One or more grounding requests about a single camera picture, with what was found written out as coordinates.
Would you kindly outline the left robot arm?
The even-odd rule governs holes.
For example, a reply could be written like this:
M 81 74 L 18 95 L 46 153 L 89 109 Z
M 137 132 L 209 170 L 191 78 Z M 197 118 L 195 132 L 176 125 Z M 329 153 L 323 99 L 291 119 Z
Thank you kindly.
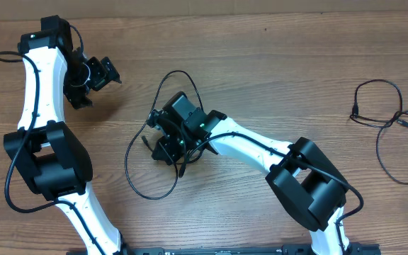
M 129 254 L 122 234 L 103 211 L 91 183 L 93 167 L 82 143 L 64 120 L 64 102 L 75 109 L 91 106 L 87 95 L 120 81 L 109 58 L 88 58 L 74 48 L 76 28 L 59 16 L 41 18 L 38 32 L 21 36 L 13 62 L 25 66 L 25 99 L 15 132 L 4 135 L 11 159 L 4 195 L 19 213 L 58 207 L 85 243 L 85 254 Z M 46 204 L 24 210 L 11 200 L 9 189 L 17 170 L 34 194 Z

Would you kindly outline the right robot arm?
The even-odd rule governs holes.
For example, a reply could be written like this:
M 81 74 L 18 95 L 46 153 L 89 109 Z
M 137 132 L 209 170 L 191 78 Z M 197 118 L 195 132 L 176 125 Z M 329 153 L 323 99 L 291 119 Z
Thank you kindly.
M 195 153 L 208 150 L 238 159 L 264 176 L 285 211 L 309 230 L 313 254 L 351 254 L 344 233 L 348 181 L 311 140 L 273 140 L 248 130 L 217 110 L 206 113 L 184 92 L 161 110 L 152 109 L 147 125 L 162 132 L 152 158 L 168 165 L 182 159 L 182 177 Z

